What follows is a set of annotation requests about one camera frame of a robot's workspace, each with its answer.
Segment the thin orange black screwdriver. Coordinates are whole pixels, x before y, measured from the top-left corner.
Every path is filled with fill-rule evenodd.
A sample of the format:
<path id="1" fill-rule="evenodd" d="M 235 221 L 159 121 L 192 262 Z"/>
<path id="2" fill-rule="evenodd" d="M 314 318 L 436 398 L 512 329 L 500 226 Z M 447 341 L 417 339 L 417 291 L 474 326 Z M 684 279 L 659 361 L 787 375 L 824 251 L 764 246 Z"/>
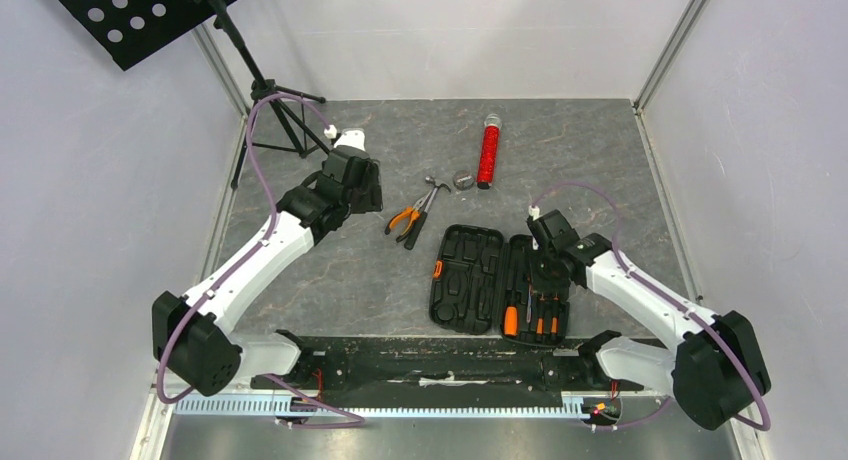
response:
<path id="1" fill-rule="evenodd" d="M 535 334 L 541 338 L 544 334 L 544 298 L 540 297 L 536 302 L 536 324 Z"/>

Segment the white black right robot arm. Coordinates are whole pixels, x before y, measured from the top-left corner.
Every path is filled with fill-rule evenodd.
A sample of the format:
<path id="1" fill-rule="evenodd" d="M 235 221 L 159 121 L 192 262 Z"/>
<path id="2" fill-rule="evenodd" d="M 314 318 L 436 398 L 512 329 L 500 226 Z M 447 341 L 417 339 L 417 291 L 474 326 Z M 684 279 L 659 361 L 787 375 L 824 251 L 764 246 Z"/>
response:
<path id="1" fill-rule="evenodd" d="M 528 209 L 534 241 L 531 281 L 553 293 L 577 285 L 606 298 L 648 329 L 658 345 L 607 330 L 579 349 L 577 372 L 591 388 L 623 380 L 675 401 L 698 426 L 715 430 L 750 405 L 756 428 L 767 430 L 764 397 L 772 382 L 751 322 L 724 315 L 679 295 L 633 263 L 617 245 L 593 233 L 580 236 L 558 210 Z"/>

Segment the small orange black screwdriver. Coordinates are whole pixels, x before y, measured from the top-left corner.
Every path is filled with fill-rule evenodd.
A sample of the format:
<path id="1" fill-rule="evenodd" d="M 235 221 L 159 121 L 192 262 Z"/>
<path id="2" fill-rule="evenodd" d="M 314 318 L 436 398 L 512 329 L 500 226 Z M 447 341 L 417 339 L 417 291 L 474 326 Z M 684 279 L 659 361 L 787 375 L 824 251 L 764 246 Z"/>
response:
<path id="1" fill-rule="evenodd" d="M 534 289 L 532 283 L 528 282 L 527 285 L 527 301 L 525 306 L 525 322 L 529 329 L 532 320 L 533 320 L 533 299 L 534 299 Z"/>

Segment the steel claw hammer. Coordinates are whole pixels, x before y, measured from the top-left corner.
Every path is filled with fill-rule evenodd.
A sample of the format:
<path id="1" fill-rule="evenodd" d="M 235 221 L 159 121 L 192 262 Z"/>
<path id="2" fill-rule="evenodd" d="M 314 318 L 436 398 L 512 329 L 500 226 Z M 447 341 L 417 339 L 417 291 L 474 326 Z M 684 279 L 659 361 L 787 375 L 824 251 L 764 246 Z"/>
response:
<path id="1" fill-rule="evenodd" d="M 416 244 L 416 241 L 423 229 L 424 224 L 426 223 L 428 211 L 432 206 L 435 198 L 441 190 L 446 190 L 451 192 L 451 187 L 444 182 L 437 181 L 432 176 L 426 176 L 425 182 L 432 187 L 431 192 L 425 197 L 425 201 L 423 207 L 418 210 L 419 216 L 412 224 L 412 229 L 408 234 L 403 235 L 403 246 L 406 250 L 412 250 Z"/>

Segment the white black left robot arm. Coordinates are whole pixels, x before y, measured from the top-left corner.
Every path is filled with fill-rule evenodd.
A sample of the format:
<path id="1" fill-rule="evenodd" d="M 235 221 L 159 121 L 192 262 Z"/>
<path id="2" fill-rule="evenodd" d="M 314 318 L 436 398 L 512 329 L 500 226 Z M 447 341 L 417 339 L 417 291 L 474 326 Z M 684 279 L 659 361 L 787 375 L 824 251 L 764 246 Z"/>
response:
<path id="1" fill-rule="evenodd" d="M 272 206 L 259 230 L 215 272 L 182 295 L 163 292 L 152 305 L 157 392 L 165 403 L 165 374 L 190 391 L 213 396 L 236 379 L 276 374 L 290 388 L 314 373 L 305 345 L 278 331 L 244 336 L 235 327 L 247 308 L 287 267 L 354 214 L 382 209 L 379 163 L 365 133 L 346 129 L 319 171 Z"/>

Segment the orange handle pliers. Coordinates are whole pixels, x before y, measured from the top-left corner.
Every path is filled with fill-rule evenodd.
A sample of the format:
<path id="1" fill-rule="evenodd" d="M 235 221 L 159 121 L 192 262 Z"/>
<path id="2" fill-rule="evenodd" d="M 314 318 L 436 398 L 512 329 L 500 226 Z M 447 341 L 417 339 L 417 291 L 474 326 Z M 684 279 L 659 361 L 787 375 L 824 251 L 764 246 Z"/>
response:
<path id="1" fill-rule="evenodd" d="M 397 242 L 401 242 L 401 241 L 406 240 L 406 239 L 410 236 L 410 234 L 411 234 L 411 232 L 412 232 L 412 228 L 413 228 L 413 226 L 415 225 L 415 223 L 417 222 L 417 220 L 418 220 L 418 219 L 419 219 L 419 217 L 421 216 L 421 214 L 422 214 L 422 212 L 423 212 L 423 209 L 424 209 L 424 205 L 426 204 L 426 202 L 427 202 L 427 200 L 429 199 L 429 197 L 430 197 L 430 194 L 429 194 L 429 193 L 427 193 L 427 194 L 423 195 L 423 196 L 422 196 L 422 197 L 420 197 L 420 198 L 419 198 L 419 199 L 418 199 L 418 200 L 417 200 L 414 204 L 412 204 L 411 206 L 407 206 L 407 207 L 406 207 L 403 211 L 401 211 L 400 213 L 396 214 L 396 215 L 395 215 L 395 216 L 394 216 L 394 217 L 393 217 L 393 218 L 392 218 L 392 219 L 391 219 L 391 220 L 390 220 L 390 221 L 386 224 L 385 229 L 384 229 L 384 234 L 385 234 L 385 235 L 389 235 L 389 234 L 391 234 L 391 233 L 392 233 L 392 231 L 393 231 L 393 230 L 394 230 L 394 229 L 395 229 L 395 228 L 396 228 L 396 227 L 397 227 L 397 226 L 398 226 L 398 225 L 399 225 L 399 224 L 400 224 L 403 220 L 407 220 L 407 225 L 406 225 L 405 229 L 404 229 L 404 230 L 403 230 L 403 231 L 402 231 L 402 232 L 398 235 L 398 237 L 396 238 L 396 241 L 397 241 Z"/>

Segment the large orange handle screwdriver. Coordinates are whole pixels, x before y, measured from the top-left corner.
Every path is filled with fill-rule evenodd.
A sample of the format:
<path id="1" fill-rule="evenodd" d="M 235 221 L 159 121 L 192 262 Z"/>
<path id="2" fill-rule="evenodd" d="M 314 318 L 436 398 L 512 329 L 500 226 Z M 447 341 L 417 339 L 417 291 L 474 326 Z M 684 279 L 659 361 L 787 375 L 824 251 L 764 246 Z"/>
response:
<path id="1" fill-rule="evenodd" d="M 503 317 L 503 334 L 506 337 L 516 337 L 518 333 L 518 307 L 520 306 L 520 293 L 515 287 L 507 291 L 505 297 L 505 309 Z"/>

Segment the black plastic tool case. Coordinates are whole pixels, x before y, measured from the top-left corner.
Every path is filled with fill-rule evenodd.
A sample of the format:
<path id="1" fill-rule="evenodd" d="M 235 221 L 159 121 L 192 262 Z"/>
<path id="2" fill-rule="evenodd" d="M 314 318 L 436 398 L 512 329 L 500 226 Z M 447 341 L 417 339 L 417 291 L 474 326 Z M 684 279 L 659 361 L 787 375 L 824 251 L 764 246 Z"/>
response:
<path id="1" fill-rule="evenodd" d="M 483 335 L 494 333 L 513 343 L 555 349 L 565 343 L 570 303 L 546 299 L 534 294 L 533 320 L 525 322 L 527 285 L 530 283 L 529 252 L 532 237 L 514 235 L 506 239 L 494 229 L 455 224 L 443 235 L 431 281 L 429 316 L 433 323 L 456 333 Z M 520 293 L 518 333 L 503 334 L 507 291 Z M 536 302 L 544 298 L 544 334 L 535 334 Z M 561 303 L 559 331 L 549 335 L 551 306 Z"/>

